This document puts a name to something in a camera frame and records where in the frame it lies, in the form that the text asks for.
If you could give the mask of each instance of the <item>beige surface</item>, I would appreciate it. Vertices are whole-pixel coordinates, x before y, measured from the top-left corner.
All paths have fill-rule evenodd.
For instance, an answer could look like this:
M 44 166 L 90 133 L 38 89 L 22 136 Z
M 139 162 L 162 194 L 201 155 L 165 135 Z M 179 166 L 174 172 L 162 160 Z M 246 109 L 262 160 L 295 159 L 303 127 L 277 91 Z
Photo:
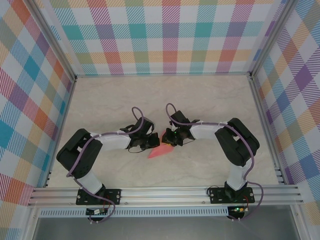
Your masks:
M 89 132 L 116 131 L 136 120 L 131 107 L 141 108 L 162 133 L 169 126 L 166 103 L 173 103 L 191 121 L 229 121 L 239 118 L 260 142 L 248 180 L 278 184 L 246 76 L 143 76 L 80 78 L 75 87 L 59 149 L 80 128 Z M 218 141 L 199 139 L 148 159 L 151 150 L 101 152 L 93 165 L 109 187 L 223 185 L 229 161 Z M 55 162 L 50 187 L 77 186 Z

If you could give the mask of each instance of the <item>purple cable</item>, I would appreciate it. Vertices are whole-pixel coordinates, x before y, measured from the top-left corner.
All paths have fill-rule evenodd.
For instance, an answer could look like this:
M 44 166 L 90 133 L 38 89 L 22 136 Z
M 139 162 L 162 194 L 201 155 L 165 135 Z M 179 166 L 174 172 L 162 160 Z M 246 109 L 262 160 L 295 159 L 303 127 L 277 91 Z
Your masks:
M 138 118 L 137 118 L 137 116 L 136 116 L 136 114 L 135 114 L 135 112 L 134 112 L 134 109 L 137 109 L 137 110 L 140 112 L 140 114 L 141 114 L 141 118 L 142 118 L 142 119 L 141 119 L 141 123 L 140 123 L 139 127 L 138 127 L 136 130 L 133 130 L 133 131 L 130 131 L 130 132 L 105 132 L 105 133 L 97 134 L 97 135 L 91 137 L 91 138 L 84 144 L 84 146 L 83 146 L 81 152 L 79 153 L 79 156 L 78 156 L 77 159 L 75 160 L 72 168 L 71 168 L 70 171 L 67 173 L 67 175 L 66 175 L 67 178 L 72 175 L 72 173 L 73 173 L 73 171 L 75 170 L 75 168 L 77 167 L 77 165 L 78 165 L 78 163 L 79 163 L 82 155 L 84 154 L 85 149 L 87 148 L 87 146 L 89 145 L 89 143 L 91 143 L 92 140 L 94 140 L 94 139 L 96 139 L 96 138 L 98 138 L 98 137 L 106 136 L 106 135 L 129 135 L 129 134 L 134 134 L 134 133 L 138 132 L 138 131 L 142 128 L 142 125 L 144 124 L 144 119 L 145 119 L 144 114 L 143 114 L 143 112 L 140 110 L 140 108 L 134 106 L 134 107 L 131 109 L 131 111 L 132 111 L 133 116 L 135 117 L 135 119 L 138 120 Z M 115 203 L 114 203 L 113 201 L 111 201 L 111 200 L 109 200 L 109 199 L 107 199 L 107 198 L 105 198 L 105 197 L 102 197 L 102 196 L 98 196 L 98 195 L 93 194 L 92 192 L 88 191 L 79 181 L 77 181 L 77 179 L 73 178 L 73 180 L 74 180 L 80 187 L 82 187 L 83 190 L 84 190 L 87 194 L 89 194 L 89 195 L 91 195 L 92 197 L 95 197 L 95 198 L 97 198 L 97 199 L 104 200 L 104 201 L 106 201 L 106 202 L 108 202 L 108 203 L 110 203 L 110 204 L 113 205 L 112 212 L 111 212 L 108 216 L 106 216 L 105 218 L 103 218 L 102 220 L 100 220 L 99 222 L 93 221 L 93 220 L 91 219 L 91 215 L 90 215 L 90 216 L 89 216 L 89 219 L 90 219 L 91 223 L 97 223 L 97 224 L 98 224 L 98 223 L 102 223 L 102 222 L 106 221 L 108 218 L 110 218 L 112 214 L 114 214 L 114 212 L 115 212 L 115 210 L 116 210 L 116 205 L 115 205 Z
M 176 120 L 174 120 L 171 115 L 169 114 L 168 112 L 168 106 L 172 106 L 174 111 L 176 112 L 177 109 L 175 108 L 175 106 L 172 104 L 172 103 L 168 103 L 166 106 L 165 106 L 165 112 L 166 114 L 168 115 L 169 119 L 173 122 L 173 123 L 176 123 L 176 124 L 179 124 L 179 125 L 183 125 L 183 126 L 191 126 L 191 125 L 213 125 L 213 126 L 224 126 L 224 127 L 227 127 L 228 129 L 232 130 L 241 140 L 242 142 L 244 143 L 244 145 L 246 146 L 246 148 L 248 149 L 249 151 L 249 154 L 250 154 L 250 157 L 251 157 L 251 166 L 250 168 L 246 171 L 246 173 L 244 174 L 243 176 L 243 179 L 247 181 L 247 175 L 249 174 L 249 172 L 254 168 L 255 166 L 255 156 L 254 156 L 254 153 L 252 152 L 249 144 L 247 143 L 247 141 L 244 139 L 244 137 L 237 131 L 235 130 L 232 126 L 229 126 L 228 124 L 225 124 L 225 123 L 218 123 L 218 122 L 194 122 L 194 123 L 182 123 L 182 122 L 178 122 Z M 243 217 L 242 219 L 248 219 L 249 217 L 251 217 L 251 215 L 257 211 L 257 209 L 260 207 L 262 201 L 263 201 L 263 198 L 264 198 L 264 189 L 263 187 L 259 184 L 259 183 L 256 183 L 256 182 L 252 182 L 252 181 L 247 181 L 249 184 L 253 184 L 253 185 L 257 185 L 260 187 L 261 189 L 261 198 L 256 206 L 256 208 L 253 210 L 253 212 L 245 217 Z

